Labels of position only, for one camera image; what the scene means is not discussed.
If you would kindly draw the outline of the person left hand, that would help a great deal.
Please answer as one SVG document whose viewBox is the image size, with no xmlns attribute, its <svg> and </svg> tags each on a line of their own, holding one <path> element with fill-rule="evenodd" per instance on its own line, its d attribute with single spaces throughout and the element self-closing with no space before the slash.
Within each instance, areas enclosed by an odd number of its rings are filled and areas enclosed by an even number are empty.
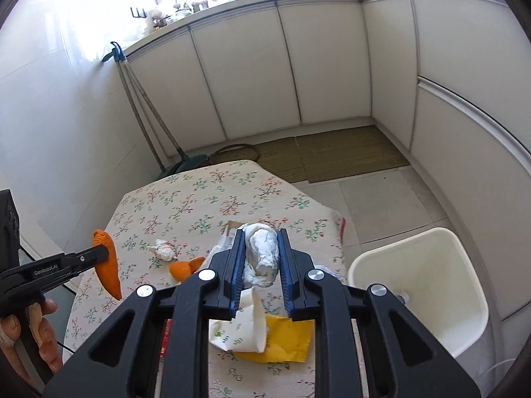
<svg viewBox="0 0 531 398">
<path fill-rule="evenodd" d="M 53 373 L 57 373 L 58 369 L 62 368 L 63 362 L 58 349 L 56 334 L 45 315 L 55 313 L 57 309 L 58 305 L 48 298 L 41 301 L 39 307 L 37 307 L 37 303 L 29 307 L 29 326 L 33 341 L 37 344 L 40 358 Z M 27 384 L 35 386 L 14 348 L 14 344 L 20 339 L 21 333 L 21 323 L 15 315 L 12 314 L 1 319 L 1 350 L 5 358 L 20 378 Z"/>
</svg>

